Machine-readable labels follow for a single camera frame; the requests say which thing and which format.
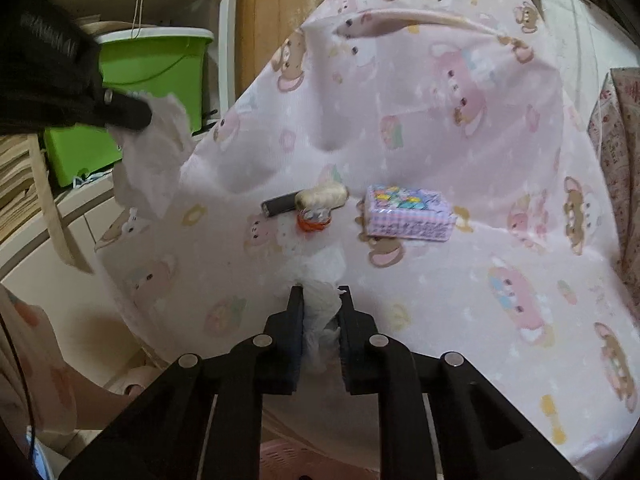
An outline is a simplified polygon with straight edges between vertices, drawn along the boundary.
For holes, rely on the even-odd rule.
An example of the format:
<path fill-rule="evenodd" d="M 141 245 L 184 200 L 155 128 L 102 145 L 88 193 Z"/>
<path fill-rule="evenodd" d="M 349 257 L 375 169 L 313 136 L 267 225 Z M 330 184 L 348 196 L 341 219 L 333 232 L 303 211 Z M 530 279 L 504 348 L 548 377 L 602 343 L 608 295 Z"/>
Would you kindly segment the small white tissue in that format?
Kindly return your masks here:
<path fill-rule="evenodd" d="M 140 94 L 149 105 L 150 124 L 140 130 L 108 126 L 122 159 L 112 171 L 116 200 L 143 218 L 160 220 L 177 193 L 182 165 L 195 148 L 189 115 L 180 100 Z"/>

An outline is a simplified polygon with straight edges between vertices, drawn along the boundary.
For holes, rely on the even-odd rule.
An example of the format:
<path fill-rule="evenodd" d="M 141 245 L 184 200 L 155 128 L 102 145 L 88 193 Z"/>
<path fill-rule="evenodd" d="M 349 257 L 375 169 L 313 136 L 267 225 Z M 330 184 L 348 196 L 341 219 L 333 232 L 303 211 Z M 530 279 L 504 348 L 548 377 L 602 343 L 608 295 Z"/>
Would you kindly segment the purple cartoon tissue pack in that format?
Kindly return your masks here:
<path fill-rule="evenodd" d="M 439 192 L 424 188 L 371 185 L 363 200 L 369 236 L 446 242 L 457 215 Z"/>

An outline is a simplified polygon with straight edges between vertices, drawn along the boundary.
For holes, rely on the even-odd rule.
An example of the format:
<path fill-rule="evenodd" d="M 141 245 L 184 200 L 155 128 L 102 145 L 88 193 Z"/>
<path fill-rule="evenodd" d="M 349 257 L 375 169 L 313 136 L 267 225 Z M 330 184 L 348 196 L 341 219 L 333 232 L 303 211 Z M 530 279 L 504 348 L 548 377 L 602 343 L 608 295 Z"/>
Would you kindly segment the pink perforated trash basket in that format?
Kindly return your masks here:
<path fill-rule="evenodd" d="M 345 464 L 285 440 L 260 445 L 261 479 L 378 479 L 378 473 Z"/>

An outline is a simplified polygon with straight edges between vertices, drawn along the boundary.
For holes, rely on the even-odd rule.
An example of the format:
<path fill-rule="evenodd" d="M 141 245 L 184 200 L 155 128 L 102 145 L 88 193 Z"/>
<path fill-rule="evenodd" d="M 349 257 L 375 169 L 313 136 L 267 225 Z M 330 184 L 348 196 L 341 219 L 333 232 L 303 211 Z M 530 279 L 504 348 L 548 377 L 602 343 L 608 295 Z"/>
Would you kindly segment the green plastic storage box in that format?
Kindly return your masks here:
<path fill-rule="evenodd" d="M 205 55 L 213 40 L 212 32 L 195 27 L 152 27 L 101 35 L 96 42 L 104 86 L 133 96 L 172 94 L 186 110 L 191 128 L 198 130 L 203 121 Z M 101 128 L 49 129 L 43 142 L 62 188 L 122 158 L 112 137 Z"/>

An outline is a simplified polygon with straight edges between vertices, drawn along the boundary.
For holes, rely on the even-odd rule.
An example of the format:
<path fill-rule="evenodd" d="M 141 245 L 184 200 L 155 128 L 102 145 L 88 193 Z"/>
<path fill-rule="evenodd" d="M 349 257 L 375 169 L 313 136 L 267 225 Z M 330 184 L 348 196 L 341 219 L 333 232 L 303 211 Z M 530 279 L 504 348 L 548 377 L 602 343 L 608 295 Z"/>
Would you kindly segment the white shelf unit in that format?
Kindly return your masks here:
<path fill-rule="evenodd" d="M 50 0 L 1 0 L 1 134 L 29 140 L 40 208 L 65 264 L 91 273 L 63 226 L 41 157 L 40 133 L 78 124 L 139 132 L 152 119 L 148 104 L 104 87 L 100 47 Z"/>

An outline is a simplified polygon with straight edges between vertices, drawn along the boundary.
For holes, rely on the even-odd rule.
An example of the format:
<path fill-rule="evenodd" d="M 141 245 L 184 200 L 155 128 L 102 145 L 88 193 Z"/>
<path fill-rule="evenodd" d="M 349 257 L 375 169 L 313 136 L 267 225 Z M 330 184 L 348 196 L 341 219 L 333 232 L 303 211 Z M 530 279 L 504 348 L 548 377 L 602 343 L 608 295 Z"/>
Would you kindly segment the pink cartoon bear bedsheet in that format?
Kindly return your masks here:
<path fill-rule="evenodd" d="M 411 350 L 466 356 L 582 474 L 639 418 L 639 317 L 600 160 L 532 0 L 326 0 L 182 165 L 160 220 L 96 246 L 157 359 L 228 352 L 281 310 L 294 257 L 344 250 L 357 309 Z M 321 232 L 262 202 L 348 188 Z M 450 203 L 446 242 L 369 236 L 371 185 Z"/>

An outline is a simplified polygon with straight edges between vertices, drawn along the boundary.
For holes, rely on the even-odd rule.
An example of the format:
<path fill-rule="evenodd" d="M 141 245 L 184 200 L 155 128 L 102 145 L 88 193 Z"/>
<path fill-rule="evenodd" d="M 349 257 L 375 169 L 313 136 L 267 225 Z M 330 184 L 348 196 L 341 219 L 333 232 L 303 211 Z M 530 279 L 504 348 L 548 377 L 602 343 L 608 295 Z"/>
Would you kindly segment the person's pajama leg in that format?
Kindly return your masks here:
<path fill-rule="evenodd" d="M 67 364 L 47 315 L 1 289 L 1 420 L 27 456 L 29 431 L 100 430 L 141 392 L 108 391 Z"/>

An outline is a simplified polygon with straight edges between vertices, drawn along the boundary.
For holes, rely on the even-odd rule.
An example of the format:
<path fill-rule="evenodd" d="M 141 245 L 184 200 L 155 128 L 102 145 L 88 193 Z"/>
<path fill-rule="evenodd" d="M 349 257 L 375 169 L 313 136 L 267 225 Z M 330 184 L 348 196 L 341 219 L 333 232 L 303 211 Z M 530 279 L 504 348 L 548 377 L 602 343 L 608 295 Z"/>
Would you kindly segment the strawberry print quilt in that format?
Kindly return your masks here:
<path fill-rule="evenodd" d="M 614 211 L 623 281 L 639 293 L 639 70 L 613 68 L 593 107 L 588 134 Z"/>

